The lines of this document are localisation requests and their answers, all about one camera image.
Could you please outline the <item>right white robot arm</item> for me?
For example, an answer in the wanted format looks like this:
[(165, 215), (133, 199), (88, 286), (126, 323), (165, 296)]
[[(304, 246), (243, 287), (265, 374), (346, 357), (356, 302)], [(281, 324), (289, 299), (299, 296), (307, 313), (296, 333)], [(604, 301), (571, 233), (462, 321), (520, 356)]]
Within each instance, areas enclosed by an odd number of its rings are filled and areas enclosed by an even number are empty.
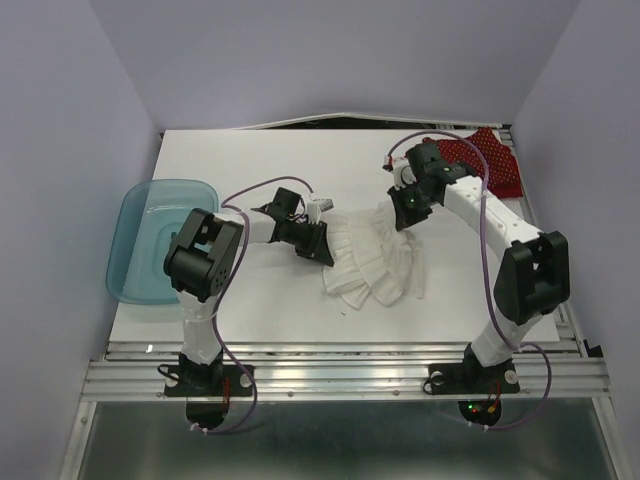
[(389, 156), (384, 168), (394, 176), (388, 194), (397, 230), (425, 221), (440, 205), (464, 220), (479, 235), (481, 251), (500, 262), (496, 278), (484, 281), (490, 322), (470, 345), (473, 358), (460, 366), (463, 384), (482, 390), (495, 380), (495, 366), (569, 298), (568, 241), (521, 219), (489, 191), (486, 176), (466, 163), (447, 163), (433, 143)]

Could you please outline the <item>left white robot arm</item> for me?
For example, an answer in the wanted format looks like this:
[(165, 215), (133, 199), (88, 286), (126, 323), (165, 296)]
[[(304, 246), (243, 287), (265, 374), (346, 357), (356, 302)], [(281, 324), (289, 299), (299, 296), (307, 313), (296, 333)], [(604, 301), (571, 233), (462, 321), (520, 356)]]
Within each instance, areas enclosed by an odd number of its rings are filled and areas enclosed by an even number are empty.
[(267, 204), (248, 211), (215, 215), (196, 208), (171, 240), (164, 260), (183, 314), (183, 345), (179, 364), (190, 368), (188, 382), (199, 393), (215, 392), (222, 382), (223, 347), (213, 317), (238, 263), (251, 244), (286, 243), (295, 253), (333, 266), (322, 214), (333, 209), (330, 199), (305, 202), (280, 188)]

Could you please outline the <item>white ruffled skirt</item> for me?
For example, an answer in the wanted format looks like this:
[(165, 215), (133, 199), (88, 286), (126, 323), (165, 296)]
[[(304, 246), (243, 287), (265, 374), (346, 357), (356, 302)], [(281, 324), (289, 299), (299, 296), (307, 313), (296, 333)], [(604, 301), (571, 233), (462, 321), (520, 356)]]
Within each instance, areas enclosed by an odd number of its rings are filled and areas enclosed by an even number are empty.
[(398, 231), (395, 220), (389, 201), (375, 209), (328, 215), (327, 241), (334, 265), (322, 272), (327, 295), (356, 310), (369, 298), (389, 308), (403, 297), (424, 297), (423, 243), (407, 230)]

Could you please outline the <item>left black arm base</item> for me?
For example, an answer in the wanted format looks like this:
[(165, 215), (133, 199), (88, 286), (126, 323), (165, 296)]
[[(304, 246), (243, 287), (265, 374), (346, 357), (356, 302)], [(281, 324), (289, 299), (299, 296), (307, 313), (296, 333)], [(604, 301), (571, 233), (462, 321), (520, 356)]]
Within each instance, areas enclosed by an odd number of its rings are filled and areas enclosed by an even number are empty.
[[(205, 435), (239, 429), (257, 404), (254, 367), (225, 364), (222, 353), (209, 365), (194, 363), (180, 354), (177, 364), (162, 363), (157, 373), (164, 380), (163, 396), (184, 399), (190, 428)], [(251, 406), (241, 420), (225, 424), (233, 398), (250, 399)]]

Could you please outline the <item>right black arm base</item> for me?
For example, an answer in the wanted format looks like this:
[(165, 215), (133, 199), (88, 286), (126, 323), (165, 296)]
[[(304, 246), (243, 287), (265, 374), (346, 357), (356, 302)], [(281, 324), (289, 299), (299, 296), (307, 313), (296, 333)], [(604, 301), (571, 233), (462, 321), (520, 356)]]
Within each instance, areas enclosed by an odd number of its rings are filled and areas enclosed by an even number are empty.
[(501, 418), (502, 396), (520, 392), (518, 375), (511, 359), (484, 367), (471, 349), (465, 348), (456, 363), (432, 363), (422, 382), (422, 391), (431, 396), (459, 395), (458, 408), (472, 425), (485, 429), (497, 426)]

